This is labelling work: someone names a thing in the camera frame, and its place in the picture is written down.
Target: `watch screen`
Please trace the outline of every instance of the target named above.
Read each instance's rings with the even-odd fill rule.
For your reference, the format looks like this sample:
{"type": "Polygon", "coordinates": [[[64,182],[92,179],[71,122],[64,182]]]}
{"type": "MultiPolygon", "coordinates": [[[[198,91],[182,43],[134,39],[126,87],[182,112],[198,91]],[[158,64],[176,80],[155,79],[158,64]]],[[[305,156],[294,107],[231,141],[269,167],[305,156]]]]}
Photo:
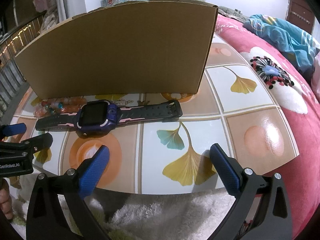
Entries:
{"type": "Polygon", "coordinates": [[[81,109],[79,125],[101,125],[105,122],[107,117],[108,103],[98,102],[95,104],[85,105],[81,109]]]}

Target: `watch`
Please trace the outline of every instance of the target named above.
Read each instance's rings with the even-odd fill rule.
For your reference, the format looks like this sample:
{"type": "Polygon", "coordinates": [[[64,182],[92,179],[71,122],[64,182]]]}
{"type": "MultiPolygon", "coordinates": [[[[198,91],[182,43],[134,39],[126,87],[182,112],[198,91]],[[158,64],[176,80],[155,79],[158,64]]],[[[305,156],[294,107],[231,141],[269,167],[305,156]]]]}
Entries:
{"type": "Polygon", "coordinates": [[[182,116],[178,100],[157,105],[118,107],[108,100],[88,102],[76,113],[54,114],[36,122],[36,130],[73,127],[84,135],[108,133],[117,125],[139,121],[170,122],[182,116]]]}

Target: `tabletop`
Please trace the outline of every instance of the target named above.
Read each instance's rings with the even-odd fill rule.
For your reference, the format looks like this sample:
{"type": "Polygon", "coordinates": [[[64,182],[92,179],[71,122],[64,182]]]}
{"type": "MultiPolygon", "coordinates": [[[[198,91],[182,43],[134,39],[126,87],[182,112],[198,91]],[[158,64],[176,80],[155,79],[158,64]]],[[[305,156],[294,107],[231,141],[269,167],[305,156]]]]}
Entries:
{"type": "MultiPolygon", "coordinates": [[[[75,131],[47,130],[53,144],[35,154],[33,163],[62,175],[93,156],[101,145],[109,163],[97,187],[139,194],[182,194],[223,187],[209,159],[219,143],[242,167],[265,174],[299,155],[289,124],[276,100],[252,67],[218,35],[211,49],[199,92],[192,94],[113,94],[84,96],[87,102],[107,99],[121,106],[158,104],[177,99],[183,116],[177,122],[137,123],[100,137],[80,138],[75,131]]],[[[31,88],[11,124],[24,122],[18,142],[43,132],[35,130],[41,99],[31,88]]]]}

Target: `wooden door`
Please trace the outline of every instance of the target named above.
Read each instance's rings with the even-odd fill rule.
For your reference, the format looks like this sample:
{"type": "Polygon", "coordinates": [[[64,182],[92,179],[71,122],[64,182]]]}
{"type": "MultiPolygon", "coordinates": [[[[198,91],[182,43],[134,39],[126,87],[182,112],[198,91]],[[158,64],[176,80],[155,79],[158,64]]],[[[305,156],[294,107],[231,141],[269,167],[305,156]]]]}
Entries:
{"type": "Polygon", "coordinates": [[[315,15],[305,0],[290,0],[286,20],[311,34],[315,15]]]}

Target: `human hand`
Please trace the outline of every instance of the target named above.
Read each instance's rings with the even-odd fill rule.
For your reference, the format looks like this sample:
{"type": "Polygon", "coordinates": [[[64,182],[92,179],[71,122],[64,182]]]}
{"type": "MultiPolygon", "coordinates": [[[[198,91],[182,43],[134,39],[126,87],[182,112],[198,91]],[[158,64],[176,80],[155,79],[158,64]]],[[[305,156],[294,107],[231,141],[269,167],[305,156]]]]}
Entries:
{"type": "Polygon", "coordinates": [[[5,179],[0,179],[2,179],[2,187],[0,187],[0,209],[7,219],[12,219],[12,199],[9,194],[9,185],[5,179]]]}

